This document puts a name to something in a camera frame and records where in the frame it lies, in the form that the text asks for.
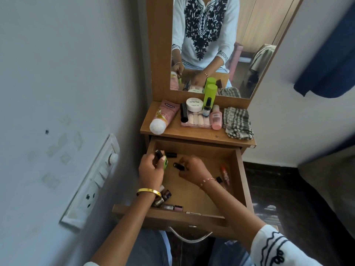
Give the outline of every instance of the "dressing table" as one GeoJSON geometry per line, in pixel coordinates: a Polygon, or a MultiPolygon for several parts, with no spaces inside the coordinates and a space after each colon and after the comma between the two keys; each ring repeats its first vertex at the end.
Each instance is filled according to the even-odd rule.
{"type": "MultiPolygon", "coordinates": [[[[166,231],[173,228],[174,233],[175,231],[177,233],[188,232],[194,235],[205,234],[236,239],[233,230],[221,216],[211,199],[197,186],[181,179],[178,170],[172,164],[178,162],[182,155],[196,155],[204,161],[214,178],[221,176],[219,168],[224,164],[231,181],[231,185],[227,188],[228,192],[254,213],[242,154],[247,148],[255,148],[257,146],[256,140],[254,138],[251,140],[230,138],[223,128],[220,130],[184,128],[180,123],[180,112],[177,113],[163,134],[154,135],[150,131],[149,125],[163,99],[173,103],[182,103],[191,97],[203,100],[204,94],[174,91],[169,88],[173,0],[146,0],[146,8],[153,102],[150,104],[140,132],[145,137],[147,153],[161,149],[178,154],[177,158],[168,158],[169,164],[164,174],[163,185],[172,193],[172,197],[166,203],[183,206],[184,210],[172,211],[150,208],[143,227],[166,231]]],[[[250,98],[216,96],[214,104],[219,105],[221,109],[227,107],[247,109],[272,58],[273,56],[265,67],[264,73],[260,76],[250,98]]],[[[215,78],[221,79],[225,84],[225,81],[228,80],[228,74],[218,74],[214,74],[215,78]]],[[[113,214],[121,218],[127,210],[128,206],[115,205],[113,214]]]]}

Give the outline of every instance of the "thin bracelet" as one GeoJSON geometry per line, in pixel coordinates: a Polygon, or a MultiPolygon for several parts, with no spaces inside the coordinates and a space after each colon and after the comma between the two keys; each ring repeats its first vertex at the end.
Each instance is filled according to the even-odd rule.
{"type": "Polygon", "coordinates": [[[185,69],[185,65],[182,62],[177,62],[174,65],[177,65],[178,63],[181,63],[183,65],[184,69],[185,69]]]}
{"type": "Polygon", "coordinates": [[[141,192],[151,192],[151,193],[154,193],[155,195],[159,196],[159,197],[162,197],[161,193],[159,191],[156,191],[154,189],[139,189],[137,191],[137,196],[139,195],[139,193],[141,192]]]}
{"type": "Polygon", "coordinates": [[[211,179],[216,180],[216,179],[214,179],[213,177],[212,177],[212,178],[204,179],[204,180],[202,181],[202,183],[200,184],[200,189],[202,188],[203,184],[204,184],[206,181],[211,180],[211,179]]]}

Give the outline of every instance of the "pink chair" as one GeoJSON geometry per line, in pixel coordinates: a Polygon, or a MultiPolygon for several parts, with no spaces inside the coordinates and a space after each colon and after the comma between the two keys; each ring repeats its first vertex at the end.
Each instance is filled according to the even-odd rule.
{"type": "Polygon", "coordinates": [[[234,72],[239,62],[239,58],[240,58],[240,54],[242,53],[242,50],[243,50],[243,46],[235,42],[233,53],[232,55],[230,55],[230,58],[225,65],[227,69],[229,69],[229,81],[231,82],[233,80],[234,72]]]}

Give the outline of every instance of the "hand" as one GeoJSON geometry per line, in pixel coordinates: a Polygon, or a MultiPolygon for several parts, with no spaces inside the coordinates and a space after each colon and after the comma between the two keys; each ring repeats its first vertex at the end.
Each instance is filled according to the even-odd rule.
{"type": "Polygon", "coordinates": [[[185,166],[179,176],[197,186],[200,186],[203,180],[212,178],[203,161],[196,156],[184,156],[179,163],[185,166]]]}
{"type": "Polygon", "coordinates": [[[191,80],[191,85],[203,87],[206,83],[206,80],[207,76],[204,74],[204,72],[199,72],[194,76],[193,80],[191,80]]]}
{"type": "Polygon", "coordinates": [[[171,71],[177,73],[178,78],[180,78],[182,76],[182,72],[184,71],[184,66],[182,63],[177,63],[171,67],[171,71]]]}
{"type": "Polygon", "coordinates": [[[142,157],[139,165],[139,188],[154,189],[159,191],[160,185],[163,182],[164,161],[163,156],[157,163],[157,168],[153,165],[155,155],[153,153],[145,154],[142,157]]]}

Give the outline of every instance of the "clear plastic organizer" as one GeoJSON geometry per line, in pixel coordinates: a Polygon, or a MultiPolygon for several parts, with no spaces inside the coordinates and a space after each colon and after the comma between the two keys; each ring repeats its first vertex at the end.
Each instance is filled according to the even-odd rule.
{"type": "Polygon", "coordinates": [[[181,122],[182,127],[212,129],[210,116],[204,117],[202,111],[191,112],[188,110],[187,117],[189,118],[189,121],[186,123],[181,122]]]}

